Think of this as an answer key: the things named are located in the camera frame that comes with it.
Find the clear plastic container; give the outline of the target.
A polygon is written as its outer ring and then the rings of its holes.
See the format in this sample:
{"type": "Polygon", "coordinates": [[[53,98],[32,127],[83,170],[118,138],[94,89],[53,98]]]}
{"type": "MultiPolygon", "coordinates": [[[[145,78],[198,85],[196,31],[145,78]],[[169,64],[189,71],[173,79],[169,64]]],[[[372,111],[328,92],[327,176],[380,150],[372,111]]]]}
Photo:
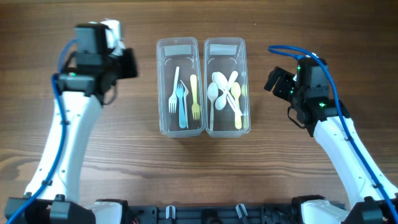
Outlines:
{"type": "MultiPolygon", "coordinates": [[[[204,79],[205,79],[205,129],[213,138],[238,138],[251,130],[250,100],[248,91],[248,65],[246,58],[246,43],[239,37],[219,37],[205,40],[204,46],[204,79]],[[235,82],[241,87],[241,93],[247,96],[248,116],[243,127],[236,129],[234,124],[234,111],[228,101],[222,110],[217,110],[214,105],[214,127],[210,130],[210,100],[207,89],[213,81],[212,74],[221,72],[229,80],[232,71],[238,72],[235,82]]],[[[218,97],[223,91],[218,88],[218,97]]]]}
{"type": "Polygon", "coordinates": [[[157,87],[159,101],[160,132],[170,138],[190,138],[199,136],[205,128],[203,112],[203,91],[201,84],[198,43],[194,37],[174,37],[157,42],[157,87]],[[169,97],[173,92],[176,67],[180,67],[178,83],[184,82],[188,88],[187,110],[189,128],[180,128],[178,122],[178,99],[175,113],[169,113],[169,97]],[[190,76],[196,75],[198,81],[198,104],[200,119],[192,115],[192,89],[190,76]]]}

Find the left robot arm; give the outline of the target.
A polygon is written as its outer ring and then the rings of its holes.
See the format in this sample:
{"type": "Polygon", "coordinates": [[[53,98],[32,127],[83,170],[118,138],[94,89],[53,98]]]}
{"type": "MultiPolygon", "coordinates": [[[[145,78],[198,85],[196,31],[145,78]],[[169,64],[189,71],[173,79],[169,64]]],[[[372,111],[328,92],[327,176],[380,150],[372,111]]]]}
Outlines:
{"type": "Polygon", "coordinates": [[[99,199],[82,206],[80,175],[90,133],[105,94],[138,74],[132,49],[117,20],[75,27],[52,75],[53,120],[39,166],[21,198],[7,201],[8,223],[137,223],[125,200],[99,199]]]}

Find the white plastic fork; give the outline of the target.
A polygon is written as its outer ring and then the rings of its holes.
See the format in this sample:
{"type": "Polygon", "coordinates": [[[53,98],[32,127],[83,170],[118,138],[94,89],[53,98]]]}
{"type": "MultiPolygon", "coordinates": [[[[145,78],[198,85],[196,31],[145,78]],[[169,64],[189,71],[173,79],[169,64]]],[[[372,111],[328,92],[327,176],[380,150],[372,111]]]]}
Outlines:
{"type": "Polygon", "coordinates": [[[186,121],[186,128],[189,128],[188,125],[188,110],[187,110],[187,95],[188,95],[188,88],[184,84],[182,80],[180,80],[181,84],[183,85],[184,93],[183,93],[183,103],[184,103],[184,111],[185,111],[185,121],[186,121]]]}
{"type": "Polygon", "coordinates": [[[180,67],[176,67],[175,75],[174,75],[174,85],[173,85],[173,92],[169,97],[169,113],[175,113],[177,107],[177,83],[178,83],[178,76],[179,76],[180,67]]]}

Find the cream plastic fork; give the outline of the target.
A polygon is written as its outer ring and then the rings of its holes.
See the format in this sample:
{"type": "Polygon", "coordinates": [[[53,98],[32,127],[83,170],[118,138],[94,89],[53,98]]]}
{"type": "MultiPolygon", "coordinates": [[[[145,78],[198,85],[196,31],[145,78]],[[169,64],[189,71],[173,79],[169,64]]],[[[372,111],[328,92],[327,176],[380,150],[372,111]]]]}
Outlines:
{"type": "Polygon", "coordinates": [[[193,98],[193,104],[192,104],[192,115],[194,120],[199,120],[200,119],[200,105],[198,104],[198,81],[197,81],[197,76],[196,75],[191,75],[190,76],[190,85],[192,89],[192,98],[193,98]]]}

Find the cream plastic spoon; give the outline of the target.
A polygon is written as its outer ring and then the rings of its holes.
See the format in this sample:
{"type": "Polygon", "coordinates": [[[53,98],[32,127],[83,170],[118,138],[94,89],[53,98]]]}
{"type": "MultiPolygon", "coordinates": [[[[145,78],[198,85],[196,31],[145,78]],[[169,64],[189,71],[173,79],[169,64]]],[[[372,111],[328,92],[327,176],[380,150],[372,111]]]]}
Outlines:
{"type": "MultiPolygon", "coordinates": [[[[236,102],[236,108],[238,111],[240,111],[239,107],[239,97],[241,96],[241,87],[238,82],[234,82],[232,87],[231,87],[231,94],[234,97],[234,100],[236,102]]],[[[236,129],[241,129],[242,128],[242,119],[241,115],[235,113],[235,128],[236,129]]]]}

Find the pale blue plastic fork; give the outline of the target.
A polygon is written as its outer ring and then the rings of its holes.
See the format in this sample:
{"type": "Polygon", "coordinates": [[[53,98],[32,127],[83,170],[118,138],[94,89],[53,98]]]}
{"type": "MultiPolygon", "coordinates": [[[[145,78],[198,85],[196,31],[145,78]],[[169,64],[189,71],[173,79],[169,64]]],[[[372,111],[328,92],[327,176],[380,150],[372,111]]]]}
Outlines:
{"type": "Polygon", "coordinates": [[[184,89],[181,84],[177,85],[177,90],[176,90],[176,95],[178,98],[178,122],[180,128],[186,128],[187,122],[185,119],[185,110],[184,110],[184,105],[183,105],[183,94],[184,94],[184,89]]]}

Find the white plastic spoon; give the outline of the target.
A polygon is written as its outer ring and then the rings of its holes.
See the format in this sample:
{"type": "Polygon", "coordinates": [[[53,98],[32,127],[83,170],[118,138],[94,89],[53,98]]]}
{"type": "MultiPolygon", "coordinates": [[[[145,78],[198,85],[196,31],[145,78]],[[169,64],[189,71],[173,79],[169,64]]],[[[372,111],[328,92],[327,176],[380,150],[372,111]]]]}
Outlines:
{"type": "MultiPolygon", "coordinates": [[[[238,77],[238,72],[237,71],[232,71],[231,75],[229,76],[229,80],[228,80],[228,85],[227,85],[227,89],[230,90],[233,83],[236,81],[238,77]]],[[[227,97],[226,94],[222,94],[221,96],[219,96],[216,101],[215,101],[215,108],[217,110],[222,110],[225,106],[226,106],[226,102],[227,102],[227,97]]]]}
{"type": "Polygon", "coordinates": [[[221,72],[214,72],[212,74],[212,78],[213,81],[217,84],[218,88],[220,88],[223,91],[223,93],[226,93],[227,101],[232,107],[233,111],[239,115],[243,115],[241,110],[238,111],[238,109],[236,108],[236,102],[233,99],[229,90],[227,89],[228,81],[226,77],[221,72]]]}
{"type": "Polygon", "coordinates": [[[234,94],[233,90],[230,90],[227,94],[226,99],[234,111],[234,124],[236,129],[243,127],[244,120],[248,116],[248,100],[247,96],[240,93],[240,95],[234,94]]]}
{"type": "Polygon", "coordinates": [[[218,86],[215,82],[211,82],[207,89],[207,97],[210,100],[210,130],[214,127],[214,105],[213,103],[218,97],[218,86]]]}

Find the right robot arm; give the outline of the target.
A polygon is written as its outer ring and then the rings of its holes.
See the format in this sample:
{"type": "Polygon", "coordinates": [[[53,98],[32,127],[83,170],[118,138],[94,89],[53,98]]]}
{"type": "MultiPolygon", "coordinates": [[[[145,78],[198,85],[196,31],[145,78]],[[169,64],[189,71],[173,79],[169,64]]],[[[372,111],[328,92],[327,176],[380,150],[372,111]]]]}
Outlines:
{"type": "Polygon", "coordinates": [[[294,197],[292,223],[397,223],[397,187],[378,168],[361,142],[345,105],[330,98],[332,90],[324,59],[301,57],[297,72],[280,67],[264,86],[290,103],[293,120],[323,148],[343,183],[349,210],[320,195],[294,197]]]}

